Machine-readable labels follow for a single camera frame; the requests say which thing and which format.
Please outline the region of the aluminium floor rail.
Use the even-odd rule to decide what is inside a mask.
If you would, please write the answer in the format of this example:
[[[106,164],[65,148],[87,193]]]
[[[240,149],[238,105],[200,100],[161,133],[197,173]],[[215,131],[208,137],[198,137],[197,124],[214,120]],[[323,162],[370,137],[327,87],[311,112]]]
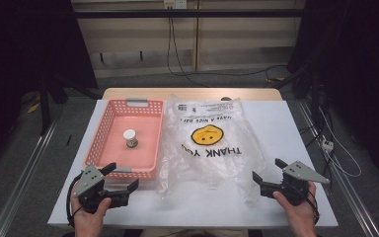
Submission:
[[[26,167],[23,170],[21,177],[18,179],[14,189],[11,191],[10,196],[5,202],[3,208],[0,211],[0,237],[6,237],[9,227],[11,226],[17,211],[19,210],[24,196],[30,186],[33,179],[33,175],[37,170],[38,164],[51,140],[55,128],[57,127],[57,121],[53,121],[49,128],[38,139],[38,143],[30,155]]]
[[[330,153],[323,148],[320,139],[317,139],[320,150],[323,152],[325,161],[329,163],[332,175],[339,184],[341,191],[351,208],[357,222],[366,237],[379,237],[379,229],[374,222],[368,208],[358,195],[357,191],[350,182],[350,175],[348,175],[344,169],[341,168],[336,155],[330,155]]]

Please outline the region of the person's left hand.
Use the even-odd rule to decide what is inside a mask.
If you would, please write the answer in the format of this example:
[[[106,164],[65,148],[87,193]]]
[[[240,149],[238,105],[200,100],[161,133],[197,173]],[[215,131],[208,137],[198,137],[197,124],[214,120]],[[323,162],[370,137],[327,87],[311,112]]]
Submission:
[[[110,197],[105,197],[99,204],[97,211],[95,213],[86,212],[79,200],[71,195],[71,210],[76,229],[102,229],[103,219],[109,209],[112,199]]]

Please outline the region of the clear printed plastic bag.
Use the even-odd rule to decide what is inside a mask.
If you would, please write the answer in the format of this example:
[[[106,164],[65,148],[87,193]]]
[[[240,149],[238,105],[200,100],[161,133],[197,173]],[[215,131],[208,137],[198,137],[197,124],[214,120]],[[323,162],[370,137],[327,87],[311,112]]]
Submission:
[[[265,169],[265,157],[239,100],[194,101],[170,96],[159,158],[157,192],[161,196],[185,182],[217,189],[229,181],[245,203],[257,200],[252,173]]]

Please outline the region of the white wall socket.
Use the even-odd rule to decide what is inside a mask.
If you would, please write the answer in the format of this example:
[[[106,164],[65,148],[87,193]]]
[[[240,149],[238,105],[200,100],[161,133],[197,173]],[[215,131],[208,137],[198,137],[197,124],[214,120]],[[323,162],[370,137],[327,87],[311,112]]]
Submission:
[[[188,7],[187,0],[163,0],[165,9],[186,9]]]

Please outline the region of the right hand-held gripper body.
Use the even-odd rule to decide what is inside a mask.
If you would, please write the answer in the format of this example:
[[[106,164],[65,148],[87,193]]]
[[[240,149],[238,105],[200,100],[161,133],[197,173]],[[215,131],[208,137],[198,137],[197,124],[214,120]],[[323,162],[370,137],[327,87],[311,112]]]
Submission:
[[[292,205],[299,205],[308,196],[309,181],[321,184],[328,184],[330,182],[329,179],[317,173],[301,161],[295,161],[281,170],[282,182],[280,184],[264,181],[260,185],[260,191],[263,197],[273,198],[273,192],[280,192]]]

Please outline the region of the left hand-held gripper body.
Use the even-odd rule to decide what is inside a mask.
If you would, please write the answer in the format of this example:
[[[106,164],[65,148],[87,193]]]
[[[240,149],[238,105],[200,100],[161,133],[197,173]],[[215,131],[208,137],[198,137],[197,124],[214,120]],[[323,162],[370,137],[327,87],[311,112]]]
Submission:
[[[125,190],[108,191],[104,189],[105,176],[94,165],[88,165],[80,176],[74,189],[74,196],[88,213],[95,213],[104,198],[111,198],[110,208],[127,206],[130,193]]]

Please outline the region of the dark curtain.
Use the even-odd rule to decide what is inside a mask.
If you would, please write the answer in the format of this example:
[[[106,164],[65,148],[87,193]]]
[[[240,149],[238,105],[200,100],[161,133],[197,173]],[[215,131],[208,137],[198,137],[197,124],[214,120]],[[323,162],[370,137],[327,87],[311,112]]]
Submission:
[[[73,13],[71,0],[0,0],[0,151],[25,94],[64,103],[66,87],[98,87]]]
[[[309,65],[379,169],[379,0],[305,0],[287,69]]]

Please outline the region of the pink plastic basket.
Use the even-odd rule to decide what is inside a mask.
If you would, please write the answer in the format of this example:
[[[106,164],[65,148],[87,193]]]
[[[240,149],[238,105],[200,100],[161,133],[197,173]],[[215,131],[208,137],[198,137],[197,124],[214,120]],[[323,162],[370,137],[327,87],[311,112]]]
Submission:
[[[163,114],[163,100],[106,100],[84,166],[115,162],[110,179],[154,180]]]

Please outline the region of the small white-capped bottle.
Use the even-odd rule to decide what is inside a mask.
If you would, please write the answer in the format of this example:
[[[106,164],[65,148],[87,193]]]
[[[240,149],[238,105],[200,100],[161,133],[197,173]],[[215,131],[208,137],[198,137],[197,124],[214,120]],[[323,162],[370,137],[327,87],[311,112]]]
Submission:
[[[125,139],[126,146],[129,148],[134,148],[138,145],[138,140],[136,138],[136,131],[134,129],[127,129],[123,133],[123,138]]]

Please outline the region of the person's right hand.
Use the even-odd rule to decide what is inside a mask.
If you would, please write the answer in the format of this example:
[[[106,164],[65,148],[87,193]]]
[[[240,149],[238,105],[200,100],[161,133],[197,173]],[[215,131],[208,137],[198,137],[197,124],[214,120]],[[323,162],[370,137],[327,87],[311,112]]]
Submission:
[[[284,209],[291,231],[315,228],[315,211],[307,201],[294,206],[280,192],[273,192],[273,197]]]

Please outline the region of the black metal stand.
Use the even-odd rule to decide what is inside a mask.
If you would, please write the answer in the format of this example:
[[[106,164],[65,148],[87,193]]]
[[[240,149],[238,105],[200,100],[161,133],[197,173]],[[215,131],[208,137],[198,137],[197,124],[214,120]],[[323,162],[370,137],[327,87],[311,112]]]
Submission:
[[[65,87],[73,88],[93,100],[100,100],[102,98],[101,94],[92,92],[90,89],[60,75],[53,74],[52,77],[42,76],[38,87],[41,104],[41,135],[44,135],[51,125],[49,97],[52,97],[56,104],[65,104],[68,100],[68,96],[64,91]]]

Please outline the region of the black horizontal bar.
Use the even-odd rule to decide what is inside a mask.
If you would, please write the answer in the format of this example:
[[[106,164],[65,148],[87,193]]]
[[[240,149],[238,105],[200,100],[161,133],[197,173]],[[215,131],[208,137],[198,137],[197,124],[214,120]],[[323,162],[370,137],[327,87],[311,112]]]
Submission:
[[[256,9],[256,10],[79,10],[74,15],[79,19],[107,18],[294,18],[302,17],[305,10]]]

